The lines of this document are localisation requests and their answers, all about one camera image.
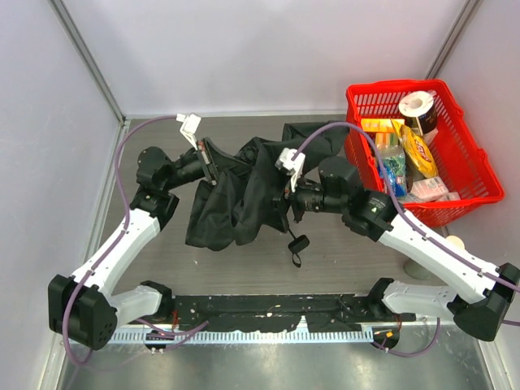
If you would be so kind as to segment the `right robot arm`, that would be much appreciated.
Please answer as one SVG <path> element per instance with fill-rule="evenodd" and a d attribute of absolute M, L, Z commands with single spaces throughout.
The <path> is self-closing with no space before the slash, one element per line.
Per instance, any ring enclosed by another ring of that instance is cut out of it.
<path fill-rule="evenodd" d="M 386 193 L 364 188 L 357 168 L 343 158 L 324 159 L 319 183 L 305 184 L 305 157 L 292 160 L 291 155 L 284 150 L 275 166 L 288 176 L 284 197 L 296 220 L 306 211 L 339 214 L 352 232 L 404 254 L 443 281 L 426 286 L 379 279 L 367 297 L 376 318 L 424 314 L 454 321 L 478 340 L 495 340 L 518 290 L 516 266 L 495 266 L 456 246 Z"/>

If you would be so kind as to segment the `black folding umbrella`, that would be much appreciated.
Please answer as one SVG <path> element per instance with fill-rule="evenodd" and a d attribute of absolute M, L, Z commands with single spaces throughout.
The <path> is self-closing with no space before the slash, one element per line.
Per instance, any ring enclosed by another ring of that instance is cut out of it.
<path fill-rule="evenodd" d="M 273 199 L 279 197 L 289 177 L 275 167 L 283 149 L 298 149 L 303 141 L 328 122 L 286 123 L 279 141 L 255 136 L 236 157 L 249 172 L 243 177 L 230 169 L 219 174 L 217 184 L 198 182 L 185 236 L 185 244 L 212 251 L 230 244 L 247 245 L 267 225 L 287 231 Z"/>

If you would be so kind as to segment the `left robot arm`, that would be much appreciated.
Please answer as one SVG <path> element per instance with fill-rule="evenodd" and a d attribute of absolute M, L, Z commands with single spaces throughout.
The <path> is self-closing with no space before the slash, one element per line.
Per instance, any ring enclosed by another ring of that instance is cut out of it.
<path fill-rule="evenodd" d="M 170 288 L 145 281 L 115 295 L 129 265 L 169 223 L 180 199 L 172 189 L 199 179 L 216 184 L 222 173 L 241 177 L 247 162 L 224 153 L 208 138 L 172 161 L 150 146 L 137 159 L 139 187 L 121 224 L 72 275 L 56 275 L 48 286 L 50 329 L 92 350 L 103 348 L 115 330 L 141 318 L 167 319 L 174 307 Z"/>

